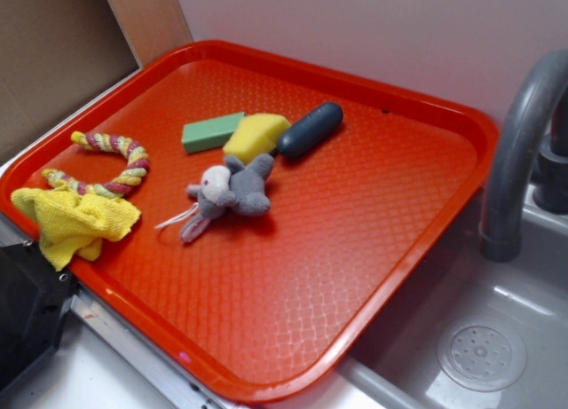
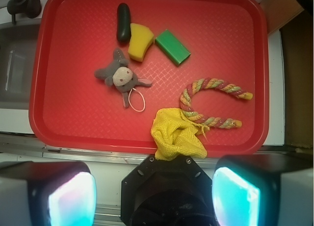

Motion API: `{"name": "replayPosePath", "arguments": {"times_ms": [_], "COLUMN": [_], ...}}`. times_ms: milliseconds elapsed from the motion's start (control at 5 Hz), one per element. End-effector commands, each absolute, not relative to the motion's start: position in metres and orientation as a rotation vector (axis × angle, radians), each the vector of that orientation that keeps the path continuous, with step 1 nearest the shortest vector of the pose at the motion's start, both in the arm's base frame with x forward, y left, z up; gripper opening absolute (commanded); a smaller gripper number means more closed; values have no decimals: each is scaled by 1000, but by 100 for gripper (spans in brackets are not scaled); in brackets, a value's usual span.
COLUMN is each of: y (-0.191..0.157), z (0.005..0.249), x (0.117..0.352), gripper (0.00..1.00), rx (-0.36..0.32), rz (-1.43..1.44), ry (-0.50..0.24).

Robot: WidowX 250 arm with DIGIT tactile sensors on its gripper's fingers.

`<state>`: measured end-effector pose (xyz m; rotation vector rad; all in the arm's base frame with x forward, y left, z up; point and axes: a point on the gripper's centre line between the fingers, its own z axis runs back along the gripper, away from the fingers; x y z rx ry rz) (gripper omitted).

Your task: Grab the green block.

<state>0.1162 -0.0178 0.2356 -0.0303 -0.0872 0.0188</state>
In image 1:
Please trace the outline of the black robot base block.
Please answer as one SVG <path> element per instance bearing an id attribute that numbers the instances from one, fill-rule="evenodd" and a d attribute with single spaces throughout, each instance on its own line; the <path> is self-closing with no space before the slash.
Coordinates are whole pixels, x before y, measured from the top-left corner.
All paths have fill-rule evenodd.
<path id="1" fill-rule="evenodd" d="M 1 248 L 1 397 L 57 352 L 75 290 L 36 242 Z"/>

